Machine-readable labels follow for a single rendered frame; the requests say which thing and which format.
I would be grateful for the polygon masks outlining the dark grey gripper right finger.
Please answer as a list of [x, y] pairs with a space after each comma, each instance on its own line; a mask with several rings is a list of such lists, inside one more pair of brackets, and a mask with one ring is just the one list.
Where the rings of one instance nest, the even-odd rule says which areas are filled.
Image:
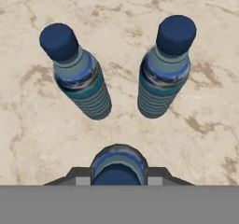
[[149, 167], [146, 170], [147, 185], [148, 186], [173, 186], [173, 185], [189, 185], [191, 183], [172, 176], [165, 167]]

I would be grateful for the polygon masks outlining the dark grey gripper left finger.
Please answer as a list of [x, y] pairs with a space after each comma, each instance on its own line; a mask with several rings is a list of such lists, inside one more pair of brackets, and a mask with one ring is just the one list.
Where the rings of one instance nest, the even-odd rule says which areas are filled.
[[47, 186], [89, 186], [94, 177], [94, 169], [91, 167], [73, 167], [66, 176], [47, 183]]

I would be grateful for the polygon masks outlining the blue plastic water bottle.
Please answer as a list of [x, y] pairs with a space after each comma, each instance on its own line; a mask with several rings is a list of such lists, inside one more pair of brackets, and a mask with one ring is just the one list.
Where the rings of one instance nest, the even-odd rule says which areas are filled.
[[112, 108], [102, 68], [82, 48], [74, 31], [53, 23], [39, 37], [41, 48], [53, 62], [53, 76], [60, 90], [90, 119], [106, 118]]
[[115, 144], [102, 149], [93, 159], [94, 186], [143, 186], [147, 183], [147, 160], [134, 147]]
[[187, 82], [196, 32], [194, 21], [183, 15], [171, 15], [160, 23], [155, 45], [139, 67], [137, 107], [146, 118], [161, 117]]

